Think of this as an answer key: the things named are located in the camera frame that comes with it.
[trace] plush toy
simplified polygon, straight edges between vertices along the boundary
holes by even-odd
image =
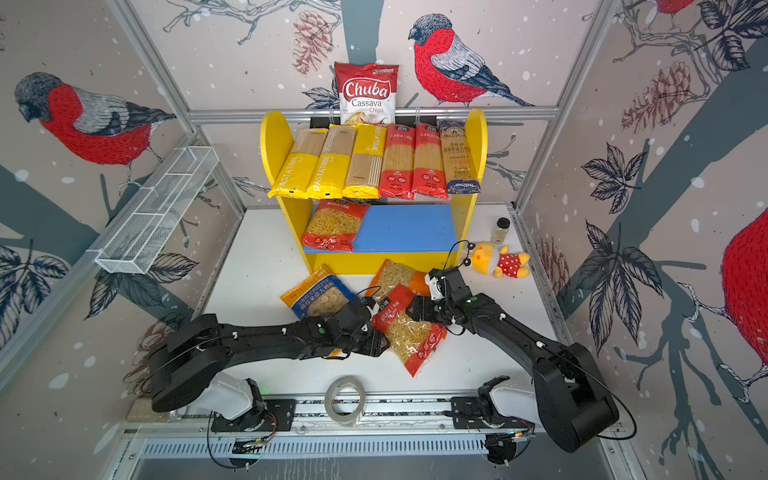
[[[490,243],[478,243],[472,253],[472,268],[496,278],[502,278],[502,275],[512,278],[528,276],[531,271],[524,265],[528,263],[531,256],[527,253],[507,253],[508,251],[507,247],[496,250]]]

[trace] tape roll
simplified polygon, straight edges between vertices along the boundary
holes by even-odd
[[[346,387],[351,386],[360,395],[360,403],[354,412],[348,414],[336,413],[333,411],[333,400],[339,394],[339,392]],[[357,423],[357,420],[362,416],[366,410],[366,391],[362,389],[362,384],[354,377],[345,376],[334,383],[328,388],[325,398],[326,413],[334,422],[339,425],[352,426]]]

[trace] cable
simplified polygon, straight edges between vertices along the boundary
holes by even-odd
[[[618,402],[621,404],[621,406],[623,406],[623,407],[624,407],[624,410],[626,410],[626,411],[627,411],[627,413],[629,414],[629,418],[630,418],[630,420],[632,421],[632,433],[631,433],[631,434],[629,434],[629,435],[626,435],[626,436],[623,436],[623,437],[607,437],[607,436],[605,436],[605,435],[597,435],[597,437],[598,437],[599,439],[606,439],[606,440],[617,440],[617,441],[618,441],[618,440],[629,440],[629,439],[632,439],[632,438],[633,438],[635,435],[637,435],[637,422],[635,422],[635,420],[634,420],[634,415],[632,415],[632,412],[631,412],[631,411],[629,410],[629,408],[627,407],[627,404],[625,404],[624,402],[622,402],[622,401],[621,401],[621,399],[618,397],[618,395],[616,395],[615,393],[613,393],[613,391],[612,391],[611,389],[609,389],[609,388],[608,388],[608,387],[607,387],[607,386],[606,386],[606,385],[605,385],[603,382],[601,382],[600,380],[598,380],[597,378],[595,378],[595,376],[594,376],[594,375],[592,375],[591,373],[589,373],[587,370],[584,370],[584,369],[582,369],[580,366],[576,365],[576,364],[575,364],[575,363],[573,363],[571,360],[569,360],[569,359],[565,358],[564,356],[562,356],[562,355],[561,355],[561,354],[559,354],[559,353],[555,353],[555,352],[551,351],[549,348],[547,348],[547,346],[546,346],[546,345],[542,346],[542,349],[544,349],[544,350],[547,350],[547,351],[548,351],[549,353],[551,353],[552,355],[556,355],[556,356],[559,356],[560,358],[562,358],[562,359],[563,359],[563,360],[565,360],[566,362],[570,363],[572,366],[574,366],[574,367],[576,367],[577,369],[581,370],[581,371],[582,371],[582,372],[583,372],[585,375],[587,375],[587,376],[589,376],[590,378],[592,378],[592,379],[593,379],[595,382],[599,383],[599,384],[600,384],[600,386],[601,386],[601,387],[603,387],[604,389],[606,389],[606,390],[608,391],[608,393],[610,393],[610,394],[611,394],[611,395],[612,395],[612,396],[613,396],[613,397],[614,397],[614,398],[615,398],[615,399],[616,399],[616,400],[617,400],[617,401],[618,401]]]

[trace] bullfinch illustration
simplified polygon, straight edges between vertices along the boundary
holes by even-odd
[[[694,288],[681,283],[690,292],[696,304],[696,312],[688,318],[695,322],[699,308],[704,308],[728,319],[746,343],[760,358],[761,366],[748,379],[740,378],[725,363],[719,367],[733,376],[741,385],[743,396],[736,400],[750,402],[749,388],[757,380],[768,377],[768,210],[736,234],[723,254],[723,292],[725,306],[704,305],[696,298]]]
[[[435,106],[444,101],[469,106],[483,97],[503,97],[523,107],[532,106],[515,97],[493,75],[483,57],[464,45],[445,15],[422,16],[413,24],[408,39],[415,41],[416,77],[437,98]]]
[[[129,184],[139,185],[131,179],[131,162],[145,150],[153,151],[149,140],[160,123],[176,118],[114,95],[81,90],[44,72],[24,77],[15,96],[22,117],[27,122],[38,119],[73,154],[94,164],[125,165],[128,180],[120,192]]]

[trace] white wire basket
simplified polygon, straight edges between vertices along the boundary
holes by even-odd
[[[144,199],[96,259],[109,273],[149,270],[219,157],[212,147],[185,147],[164,162],[173,163],[157,183],[139,189]]]

